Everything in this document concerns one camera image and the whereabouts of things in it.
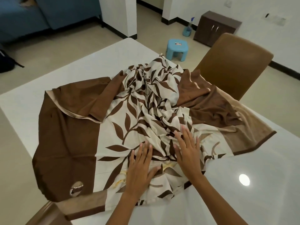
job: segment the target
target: blue plastic stool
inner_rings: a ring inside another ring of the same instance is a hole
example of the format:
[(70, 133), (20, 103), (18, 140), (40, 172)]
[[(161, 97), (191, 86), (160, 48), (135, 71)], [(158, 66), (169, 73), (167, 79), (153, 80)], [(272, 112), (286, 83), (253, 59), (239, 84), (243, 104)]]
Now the blue plastic stool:
[(176, 57), (178, 53), (182, 53), (180, 61), (184, 61), (188, 54), (188, 43), (180, 39), (170, 39), (167, 46), (167, 59), (172, 60), (172, 57)]

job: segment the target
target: brown chair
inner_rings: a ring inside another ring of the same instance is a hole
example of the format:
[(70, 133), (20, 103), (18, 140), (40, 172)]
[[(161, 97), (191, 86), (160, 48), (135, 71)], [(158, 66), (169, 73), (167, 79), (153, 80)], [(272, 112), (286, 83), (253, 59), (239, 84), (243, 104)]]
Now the brown chair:
[(72, 225), (55, 203), (48, 201), (26, 225)]
[(215, 42), (195, 70), (206, 81), (240, 100), (273, 58), (266, 49), (225, 33)]

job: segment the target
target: white table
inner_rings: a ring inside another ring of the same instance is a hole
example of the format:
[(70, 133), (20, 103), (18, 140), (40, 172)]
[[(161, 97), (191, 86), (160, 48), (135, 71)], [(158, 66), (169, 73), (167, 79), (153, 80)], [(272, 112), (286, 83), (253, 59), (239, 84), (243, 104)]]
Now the white table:
[[(157, 56), (128, 38), (0, 95), (0, 107), (33, 157), (38, 145), (38, 115), (45, 90), (80, 80), (114, 76), (129, 65), (148, 63)], [(277, 134), (254, 152), (211, 161), (205, 175), (249, 225), (299, 224), (300, 139), (255, 114)], [(249, 186), (240, 183), (240, 174), (249, 177)], [(72, 223), (105, 224), (110, 215), (111, 212), (103, 212)], [(189, 187), (169, 202), (136, 207), (130, 224), (216, 223), (196, 190)]]

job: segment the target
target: brown and white fabric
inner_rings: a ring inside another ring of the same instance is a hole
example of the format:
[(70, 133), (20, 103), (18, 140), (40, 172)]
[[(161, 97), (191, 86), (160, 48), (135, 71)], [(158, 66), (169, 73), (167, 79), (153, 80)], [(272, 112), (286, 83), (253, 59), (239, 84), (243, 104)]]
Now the brown and white fabric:
[(209, 160), (257, 149), (276, 132), (199, 71), (172, 68), (163, 55), (102, 77), (47, 91), (32, 163), (39, 189), (68, 219), (114, 209), (126, 188), (129, 153), (153, 145), (161, 166), (137, 205), (171, 199), (190, 182), (177, 164), (174, 131), (201, 139)]

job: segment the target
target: beige tile floor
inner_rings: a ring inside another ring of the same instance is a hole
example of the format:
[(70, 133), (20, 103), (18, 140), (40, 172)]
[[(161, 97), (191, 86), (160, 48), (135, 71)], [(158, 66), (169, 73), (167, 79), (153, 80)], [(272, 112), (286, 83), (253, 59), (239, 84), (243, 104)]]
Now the beige tile floor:
[[(183, 37), (183, 26), (160, 22), (161, 15), (140, 5), (137, 7), (137, 41), (157, 53), (165, 53), (170, 38), (182, 38), (189, 44), (184, 62), (173, 62), (193, 70), (208, 47)], [(0, 94), (47, 74), (109, 46), (121, 38), (97, 23), (47, 37), (37, 37), (7, 47), (22, 65), (0, 74)], [(241, 102), (274, 123), (300, 137), (300, 81), (268, 67), (244, 95)], [(1, 224), (25, 224), (47, 201), (36, 186), (31, 158), (0, 110), (0, 221)]]

